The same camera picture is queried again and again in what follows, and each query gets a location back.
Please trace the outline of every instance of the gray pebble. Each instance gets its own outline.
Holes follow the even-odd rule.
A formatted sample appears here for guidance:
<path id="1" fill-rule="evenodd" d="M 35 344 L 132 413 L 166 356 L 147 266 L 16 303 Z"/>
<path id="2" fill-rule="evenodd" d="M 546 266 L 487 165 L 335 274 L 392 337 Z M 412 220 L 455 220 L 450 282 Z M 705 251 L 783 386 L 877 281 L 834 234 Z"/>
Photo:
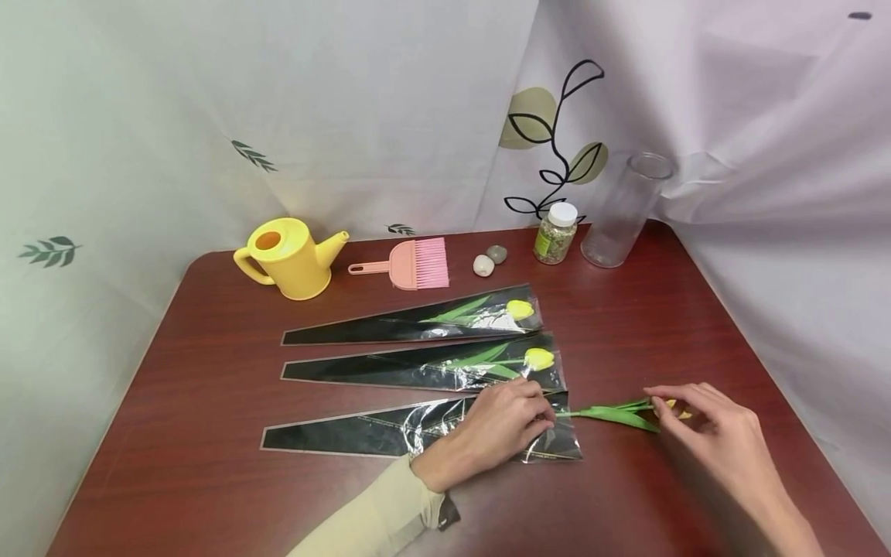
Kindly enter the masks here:
<path id="1" fill-rule="evenodd" d="M 486 250 L 486 255 L 488 255 L 489 258 L 492 259 L 496 265 L 501 265 L 507 258 L 507 248 L 496 244 L 494 246 L 490 246 L 489 249 Z"/>

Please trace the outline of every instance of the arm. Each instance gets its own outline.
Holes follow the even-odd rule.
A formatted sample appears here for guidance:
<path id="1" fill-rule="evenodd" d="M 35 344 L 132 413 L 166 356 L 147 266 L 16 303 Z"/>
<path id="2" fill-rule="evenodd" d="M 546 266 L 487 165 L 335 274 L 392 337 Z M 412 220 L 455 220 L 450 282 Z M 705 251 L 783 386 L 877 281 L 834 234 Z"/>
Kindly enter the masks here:
<path id="1" fill-rule="evenodd" d="M 457 428 L 414 460 L 406 455 L 390 465 L 288 557 L 399 553 L 425 529 L 439 525 L 446 490 L 505 462 L 556 419 L 534 381 L 517 379 L 484 389 Z"/>
<path id="2" fill-rule="evenodd" d="M 823 555 L 811 525 L 782 485 L 754 412 L 707 383 L 645 392 L 652 396 L 663 431 L 685 447 L 743 511 L 766 542 L 768 554 Z M 670 408 L 663 398 L 675 398 L 678 404 Z M 691 426 L 675 415 L 684 410 L 694 413 Z"/>

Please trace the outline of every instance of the glass jar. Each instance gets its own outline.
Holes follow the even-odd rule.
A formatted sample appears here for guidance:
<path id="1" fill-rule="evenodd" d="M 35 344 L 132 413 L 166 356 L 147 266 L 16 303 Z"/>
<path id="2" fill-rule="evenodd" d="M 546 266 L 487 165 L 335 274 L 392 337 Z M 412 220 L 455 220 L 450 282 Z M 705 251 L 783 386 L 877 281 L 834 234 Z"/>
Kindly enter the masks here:
<path id="1" fill-rule="evenodd" d="M 578 210 L 571 203 L 554 203 L 547 217 L 542 219 L 532 252 L 547 265 L 557 265 L 569 252 L 569 244 L 576 235 Z"/>
<path id="2" fill-rule="evenodd" d="M 674 176 L 670 160 L 651 152 L 628 157 L 618 182 L 611 186 L 603 205 L 582 240 L 582 255 L 596 266 L 622 265 L 647 222 L 662 186 Z"/>

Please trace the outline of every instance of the pink brush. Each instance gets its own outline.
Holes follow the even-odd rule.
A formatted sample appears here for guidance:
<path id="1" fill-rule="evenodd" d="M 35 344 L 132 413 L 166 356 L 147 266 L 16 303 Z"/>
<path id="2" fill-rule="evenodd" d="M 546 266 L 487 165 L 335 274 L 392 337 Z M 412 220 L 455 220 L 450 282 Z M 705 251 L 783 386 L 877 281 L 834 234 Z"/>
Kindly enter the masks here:
<path id="1" fill-rule="evenodd" d="M 390 251 L 389 261 L 356 263 L 349 266 L 350 274 L 389 273 L 393 286 L 404 291 L 421 288 L 446 288 L 448 263 L 446 239 L 409 240 L 400 242 Z"/>

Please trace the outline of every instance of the clear glass vase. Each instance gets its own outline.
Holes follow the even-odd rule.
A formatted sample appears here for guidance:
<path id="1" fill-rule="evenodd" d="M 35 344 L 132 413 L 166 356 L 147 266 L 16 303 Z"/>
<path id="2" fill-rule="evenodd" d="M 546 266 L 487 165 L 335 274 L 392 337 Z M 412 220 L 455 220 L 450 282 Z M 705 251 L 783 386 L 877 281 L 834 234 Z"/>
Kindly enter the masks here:
<path id="1" fill-rule="evenodd" d="M 591 230 L 582 240 L 582 255 L 596 266 L 617 267 L 647 222 L 662 186 L 674 176 L 670 160 L 651 152 L 628 157 L 618 181 L 611 186 Z"/>

